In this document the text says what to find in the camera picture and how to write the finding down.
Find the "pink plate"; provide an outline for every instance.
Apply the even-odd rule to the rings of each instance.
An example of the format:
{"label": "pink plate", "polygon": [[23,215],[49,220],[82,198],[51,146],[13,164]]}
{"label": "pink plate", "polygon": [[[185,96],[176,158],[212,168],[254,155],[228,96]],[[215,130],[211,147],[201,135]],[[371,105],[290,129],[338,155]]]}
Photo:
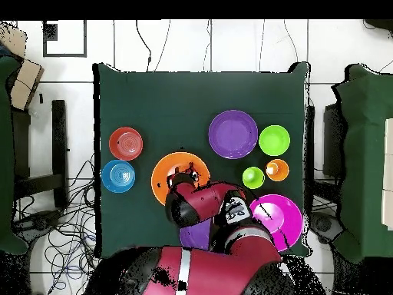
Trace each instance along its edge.
{"label": "pink plate", "polygon": [[260,220],[272,234],[274,244],[279,252],[289,249],[285,237],[289,247],[293,246],[300,238],[303,227],[302,213],[295,203],[287,197],[268,194],[254,200],[250,208],[254,218]]}

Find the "green bowl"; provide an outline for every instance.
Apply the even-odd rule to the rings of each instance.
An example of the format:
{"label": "green bowl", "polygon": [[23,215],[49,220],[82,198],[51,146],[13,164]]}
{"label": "green bowl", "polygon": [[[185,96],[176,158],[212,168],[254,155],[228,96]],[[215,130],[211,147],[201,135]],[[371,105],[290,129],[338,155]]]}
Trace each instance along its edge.
{"label": "green bowl", "polygon": [[265,174],[260,168],[248,167],[243,172],[243,183],[249,189],[257,189],[262,186]]}
{"label": "green bowl", "polygon": [[288,131],[281,125],[270,125],[259,136],[259,146],[269,156],[279,156],[286,152],[291,142]]}

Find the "plate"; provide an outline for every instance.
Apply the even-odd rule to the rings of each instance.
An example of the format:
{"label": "plate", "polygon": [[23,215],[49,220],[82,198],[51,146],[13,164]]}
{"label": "plate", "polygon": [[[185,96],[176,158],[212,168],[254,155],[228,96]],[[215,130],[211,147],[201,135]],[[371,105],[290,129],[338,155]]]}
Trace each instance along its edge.
{"label": "plate", "polygon": [[209,127],[211,148],[221,157],[242,158],[258,141],[258,127],[247,113],[229,110],[218,114]]}
{"label": "plate", "polygon": [[102,169],[101,180],[110,192],[121,194],[134,185],[135,170],[126,161],[113,160]]}
{"label": "plate", "polygon": [[183,247],[208,250],[211,219],[193,226],[180,228],[180,242]]}
{"label": "plate", "polygon": [[254,218],[260,220],[272,234],[274,245],[279,252],[289,249],[286,241],[291,247],[300,238],[303,227],[302,213],[287,197],[268,194],[254,200],[249,207]]}
{"label": "plate", "polygon": [[139,132],[133,128],[122,127],[113,132],[109,138],[109,149],[119,160],[131,161],[142,152],[144,143]]}
{"label": "plate", "polygon": [[259,136],[259,146],[269,156],[279,156],[286,152],[291,142],[288,131],[281,125],[270,125]]}
{"label": "plate", "polygon": [[196,172],[199,174],[199,180],[195,183],[197,187],[199,185],[205,185],[210,179],[210,173],[207,166],[203,161],[194,154],[180,151],[161,158],[153,169],[151,175],[151,189],[156,199],[165,205],[165,199],[169,192],[167,185],[167,177],[175,173],[175,168],[178,167],[179,171],[185,171],[189,166],[190,162],[193,162],[193,166]]}

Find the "green tablecloth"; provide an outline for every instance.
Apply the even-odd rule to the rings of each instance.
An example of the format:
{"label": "green tablecloth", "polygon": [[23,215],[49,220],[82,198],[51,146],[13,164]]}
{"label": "green tablecloth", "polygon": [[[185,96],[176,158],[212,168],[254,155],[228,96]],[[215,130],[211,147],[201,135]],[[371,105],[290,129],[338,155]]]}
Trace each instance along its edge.
{"label": "green tablecloth", "polygon": [[[94,66],[94,82],[100,82],[101,170],[111,161],[108,141],[119,127],[138,130],[144,140],[142,154],[131,165],[134,186],[113,194],[101,183],[102,257],[129,245],[179,245],[179,230],[167,221],[164,207],[150,187],[157,162],[174,151],[187,151],[202,158],[212,181],[242,184],[249,166],[264,169],[271,160],[256,145],[239,160],[219,157],[208,140],[210,122],[222,111],[238,109],[250,114],[259,132],[281,124],[290,133],[291,144],[282,159],[290,173],[283,182],[266,180],[255,193],[282,194],[302,210],[302,149],[304,131],[304,81],[307,64],[297,64],[291,73],[252,72],[123,73],[103,64]],[[309,254],[301,239],[291,248],[300,256]]]}
{"label": "green tablecloth", "polygon": [[347,82],[336,87],[348,122],[340,212],[346,231],[333,244],[345,259],[358,263],[364,257],[393,257],[393,231],[381,223],[385,122],[393,118],[393,76],[373,74],[361,65],[347,72]]}
{"label": "green tablecloth", "polygon": [[0,250],[9,254],[24,254],[28,245],[11,230],[14,205],[14,135],[12,133],[11,100],[5,85],[9,75],[21,65],[12,57],[0,55],[0,139],[2,159],[0,171]]}

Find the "blue bowl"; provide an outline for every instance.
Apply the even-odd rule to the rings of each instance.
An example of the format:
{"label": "blue bowl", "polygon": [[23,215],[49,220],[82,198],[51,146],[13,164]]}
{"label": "blue bowl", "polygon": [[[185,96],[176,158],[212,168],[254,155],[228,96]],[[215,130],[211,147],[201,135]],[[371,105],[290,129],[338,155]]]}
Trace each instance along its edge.
{"label": "blue bowl", "polygon": [[104,186],[115,194],[130,190],[135,182],[135,170],[130,163],[121,160],[108,162],[101,172]]}

